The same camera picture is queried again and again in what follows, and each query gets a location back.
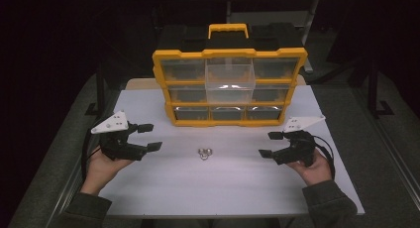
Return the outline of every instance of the hand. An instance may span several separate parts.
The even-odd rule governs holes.
[[[308,168],[303,162],[292,162],[287,165],[297,171],[308,186],[332,179],[327,159],[318,150],[314,151],[314,163]]]
[[[122,170],[133,161],[119,160],[112,161],[99,150],[90,157],[89,168],[87,169],[86,180],[80,192],[98,195],[99,191],[112,180],[118,171]]]

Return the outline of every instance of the white table surface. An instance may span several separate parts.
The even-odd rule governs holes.
[[[289,146],[286,140],[272,141],[267,135],[281,131],[282,126],[174,127],[163,105],[160,89],[121,92],[115,112],[124,110],[131,123],[155,125],[152,132],[132,134],[129,143],[162,142],[162,146],[120,171],[101,191],[101,196],[113,201],[108,215],[215,218],[307,214],[303,180],[288,166],[278,166],[259,153],[259,149],[277,151]],[[286,118],[320,115],[311,87],[297,86]],[[365,213],[326,122],[305,130],[333,148],[336,183],[356,204],[358,213]],[[213,155],[202,161],[200,148],[211,148]]]

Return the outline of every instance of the white paper triangle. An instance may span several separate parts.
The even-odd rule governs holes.
[[[283,132],[303,130],[315,123],[325,120],[325,116],[319,117],[290,117],[284,126]]]
[[[100,134],[104,132],[123,131],[127,130],[128,128],[129,124],[127,122],[126,113],[119,111],[103,121],[101,124],[92,128],[90,132],[92,134]]]

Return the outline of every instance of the sleeve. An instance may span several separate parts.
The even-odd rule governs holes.
[[[102,227],[102,221],[111,206],[105,198],[77,193],[68,207],[52,222],[52,228],[95,228]]]
[[[358,211],[356,205],[333,180],[305,187],[303,195],[315,227],[354,227],[352,218]]]

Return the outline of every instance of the plastic storage organizer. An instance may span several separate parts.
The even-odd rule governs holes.
[[[275,126],[284,121],[307,52],[288,23],[169,25],[154,74],[175,126]]]

